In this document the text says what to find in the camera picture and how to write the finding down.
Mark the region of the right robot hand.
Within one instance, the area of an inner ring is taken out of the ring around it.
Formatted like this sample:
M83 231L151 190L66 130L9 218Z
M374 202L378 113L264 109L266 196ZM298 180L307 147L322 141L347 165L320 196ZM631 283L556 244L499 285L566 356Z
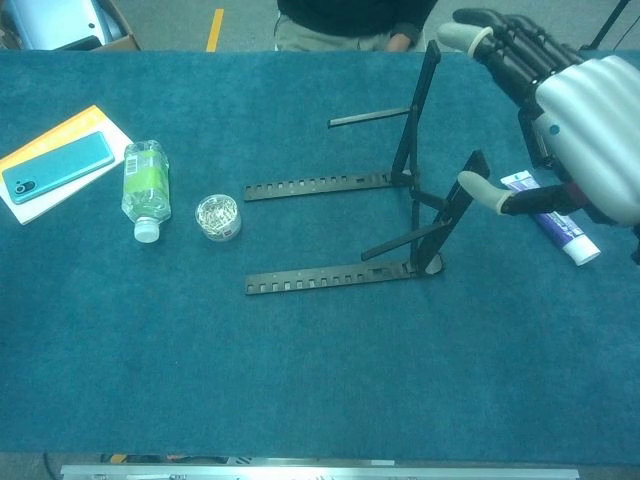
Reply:
M462 187L502 215L568 215L639 225L639 71L611 54L586 59L534 20L461 8L438 40L483 65L519 108L532 162L559 183L520 192L462 172Z

